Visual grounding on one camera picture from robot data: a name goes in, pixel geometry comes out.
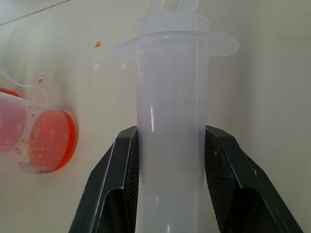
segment red droplet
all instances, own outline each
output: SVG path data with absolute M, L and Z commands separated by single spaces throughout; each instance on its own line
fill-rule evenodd
M 101 45 L 102 45 L 102 43 L 100 41 L 96 41 L 96 43 L 95 43 L 96 48 L 100 47 Z

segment plastic beaker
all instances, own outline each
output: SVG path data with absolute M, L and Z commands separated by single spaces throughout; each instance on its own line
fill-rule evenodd
M 63 167 L 78 139 L 72 116 L 0 91 L 0 175 L 48 173 Z
M 115 52 L 137 61 L 144 233 L 207 232 L 198 197 L 205 167 L 208 58 L 234 54 L 239 43 L 208 32 L 208 19 L 194 12 L 197 1 L 189 2 L 193 12 L 139 20 L 140 37 Z

